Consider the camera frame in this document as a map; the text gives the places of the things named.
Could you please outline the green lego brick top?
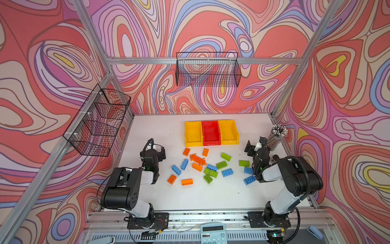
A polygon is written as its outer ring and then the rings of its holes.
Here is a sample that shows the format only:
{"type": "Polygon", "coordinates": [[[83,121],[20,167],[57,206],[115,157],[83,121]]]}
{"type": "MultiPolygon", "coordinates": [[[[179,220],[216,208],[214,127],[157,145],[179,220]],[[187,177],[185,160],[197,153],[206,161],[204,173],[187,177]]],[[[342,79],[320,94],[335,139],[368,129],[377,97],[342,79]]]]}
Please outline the green lego brick top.
{"type": "Polygon", "coordinates": [[[230,162],[232,159],[232,157],[230,155],[228,155],[224,152],[221,154],[221,158],[223,158],[225,161],[228,161],[228,162],[230,162]]]}

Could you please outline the green lego brick pair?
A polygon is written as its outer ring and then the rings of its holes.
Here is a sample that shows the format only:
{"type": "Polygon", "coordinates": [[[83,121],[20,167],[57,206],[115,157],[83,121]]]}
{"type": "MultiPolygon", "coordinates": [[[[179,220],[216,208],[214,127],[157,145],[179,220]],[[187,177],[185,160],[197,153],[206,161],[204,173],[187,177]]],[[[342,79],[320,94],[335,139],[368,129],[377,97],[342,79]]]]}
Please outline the green lego brick pair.
{"type": "Polygon", "coordinates": [[[217,171],[214,171],[212,169],[209,169],[209,168],[205,168],[204,169],[204,173],[212,178],[217,178],[218,177],[218,172],[217,171]]]}

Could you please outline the green lego brick bottom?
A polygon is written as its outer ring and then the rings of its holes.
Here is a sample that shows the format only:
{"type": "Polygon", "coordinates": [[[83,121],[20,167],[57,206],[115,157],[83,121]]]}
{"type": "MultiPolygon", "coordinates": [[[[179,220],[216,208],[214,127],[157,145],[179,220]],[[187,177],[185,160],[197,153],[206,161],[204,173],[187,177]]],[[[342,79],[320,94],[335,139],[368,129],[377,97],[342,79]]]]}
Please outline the green lego brick bottom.
{"type": "Polygon", "coordinates": [[[209,175],[204,175],[203,177],[204,181],[207,183],[207,184],[211,184],[213,182],[213,179],[209,176],[209,175]]]}

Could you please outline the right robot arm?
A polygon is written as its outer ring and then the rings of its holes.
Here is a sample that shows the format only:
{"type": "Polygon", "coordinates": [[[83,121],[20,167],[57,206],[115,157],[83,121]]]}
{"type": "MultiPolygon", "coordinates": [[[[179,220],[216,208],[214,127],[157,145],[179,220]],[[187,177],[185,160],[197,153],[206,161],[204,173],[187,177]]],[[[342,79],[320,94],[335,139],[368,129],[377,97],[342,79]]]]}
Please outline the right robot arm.
{"type": "Polygon", "coordinates": [[[246,185],[254,182],[283,181],[279,194],[266,203],[263,211],[250,211],[245,217],[252,228],[289,227],[289,214],[309,195],[324,186],[320,175],[303,157],[270,156],[267,138],[260,137],[256,145],[247,143],[244,151],[252,158],[253,174],[244,179],[246,185]]]}

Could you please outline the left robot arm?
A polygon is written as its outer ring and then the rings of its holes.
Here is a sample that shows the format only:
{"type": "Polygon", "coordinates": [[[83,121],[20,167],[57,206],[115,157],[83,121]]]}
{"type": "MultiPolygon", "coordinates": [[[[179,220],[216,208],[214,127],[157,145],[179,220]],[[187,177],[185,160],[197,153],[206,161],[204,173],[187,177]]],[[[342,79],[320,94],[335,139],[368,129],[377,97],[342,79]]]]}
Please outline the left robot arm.
{"type": "Polygon", "coordinates": [[[151,203],[140,198],[142,185],[154,185],[159,178],[159,163],[166,159],[165,148],[150,138],[140,152],[139,168],[119,167],[108,178],[101,194],[100,205],[104,209],[122,210],[137,219],[151,219],[154,209],[151,203]]]}

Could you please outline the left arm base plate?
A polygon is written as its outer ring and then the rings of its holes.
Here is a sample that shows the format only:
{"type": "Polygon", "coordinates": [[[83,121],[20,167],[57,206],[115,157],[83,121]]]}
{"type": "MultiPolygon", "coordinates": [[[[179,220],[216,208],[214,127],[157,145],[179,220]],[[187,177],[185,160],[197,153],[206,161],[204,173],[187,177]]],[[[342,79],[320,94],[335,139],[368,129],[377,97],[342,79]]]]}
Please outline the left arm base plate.
{"type": "Polygon", "coordinates": [[[168,228],[169,213],[150,213],[146,218],[135,218],[131,215],[124,218],[129,230],[165,230],[168,228]]]}

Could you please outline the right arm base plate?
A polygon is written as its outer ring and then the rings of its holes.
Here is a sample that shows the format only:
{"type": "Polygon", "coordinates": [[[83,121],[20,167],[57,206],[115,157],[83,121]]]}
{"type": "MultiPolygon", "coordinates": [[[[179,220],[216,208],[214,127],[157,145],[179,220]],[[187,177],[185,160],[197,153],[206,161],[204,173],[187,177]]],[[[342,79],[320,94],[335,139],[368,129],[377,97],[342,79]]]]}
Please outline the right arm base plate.
{"type": "Polygon", "coordinates": [[[250,211],[244,216],[251,228],[290,228],[291,223],[288,215],[277,215],[272,212],[250,211]]]}

